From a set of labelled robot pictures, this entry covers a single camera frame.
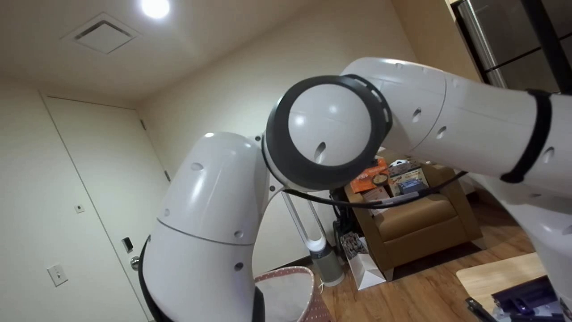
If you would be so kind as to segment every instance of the air vent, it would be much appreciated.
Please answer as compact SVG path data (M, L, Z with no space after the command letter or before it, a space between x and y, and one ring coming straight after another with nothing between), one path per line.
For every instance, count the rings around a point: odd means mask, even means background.
M103 54L109 54L140 35L124 23L101 13L76 28L62 40L73 41Z

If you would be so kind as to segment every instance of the white door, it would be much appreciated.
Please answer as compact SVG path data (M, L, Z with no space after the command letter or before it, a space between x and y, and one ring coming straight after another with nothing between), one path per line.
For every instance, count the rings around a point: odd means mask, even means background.
M133 289L152 320L130 260L156 222L169 182L137 112L47 98L46 105ZM133 249L128 251L124 238Z

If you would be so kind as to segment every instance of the black cable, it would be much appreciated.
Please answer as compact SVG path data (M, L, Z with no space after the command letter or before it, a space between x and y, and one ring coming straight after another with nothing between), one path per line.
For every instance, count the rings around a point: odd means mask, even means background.
M307 194L307 193L303 193L301 191L297 191L297 190L292 190L292 189L285 189L284 192L291 194L291 195L295 195L297 197L301 197L310 201L314 201L317 203L324 203L326 205L332 205L332 206L343 206L343 207L353 207L353 208L363 208L363 209L385 209L385 208L392 208L392 207L396 207L396 206L401 206L401 205L405 205L406 203L410 203L412 201L424 198L430 194L436 194L439 192L439 190L441 190L442 188L444 188L446 185L448 185L449 183L458 180L460 177L464 176L467 174L467 171L461 171L459 173L457 173L455 176L453 176L451 179L435 186L435 187L430 187L427 189L423 189L421 191L417 191L417 195L411 198L407 198L407 199L402 199L402 200L398 200L395 202L388 202L388 201L373 201L373 202L345 202L345 201L335 201L335 200L330 200L330 199L325 199L325 198L320 198L320 197L316 197L314 195L311 194Z

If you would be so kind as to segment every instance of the door handle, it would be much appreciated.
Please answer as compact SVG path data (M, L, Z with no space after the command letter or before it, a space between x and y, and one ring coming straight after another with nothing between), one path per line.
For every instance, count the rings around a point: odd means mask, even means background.
M133 270L139 270L139 256L134 256L129 261Z

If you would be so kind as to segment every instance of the stainless steel refrigerator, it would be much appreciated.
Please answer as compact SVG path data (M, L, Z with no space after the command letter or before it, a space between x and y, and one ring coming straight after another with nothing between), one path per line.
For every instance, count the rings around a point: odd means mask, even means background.
M570 63L572 0L542 3ZM461 0L452 7L486 83L519 90L559 91L520 0Z

